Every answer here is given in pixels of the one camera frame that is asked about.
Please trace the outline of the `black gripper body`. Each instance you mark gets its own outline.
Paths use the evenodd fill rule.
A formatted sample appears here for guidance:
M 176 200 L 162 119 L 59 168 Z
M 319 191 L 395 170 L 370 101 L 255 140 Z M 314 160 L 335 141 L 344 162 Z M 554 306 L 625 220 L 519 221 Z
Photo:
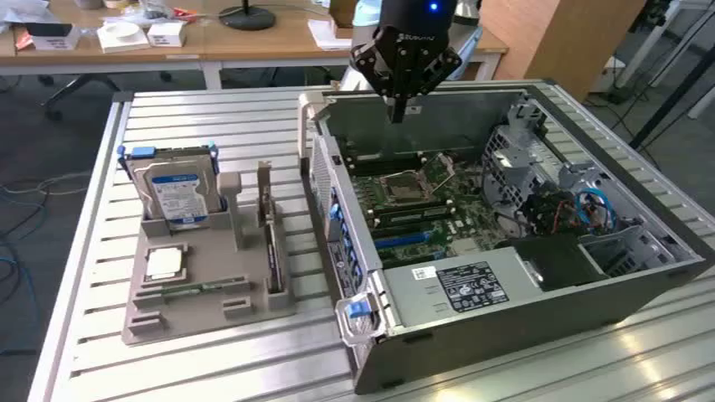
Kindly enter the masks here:
M 450 28 L 456 10 L 455 1 L 384 1 L 378 29 L 384 30 L 390 51 L 386 61 L 395 74 L 400 48 L 418 44 L 439 53 L 451 47 Z

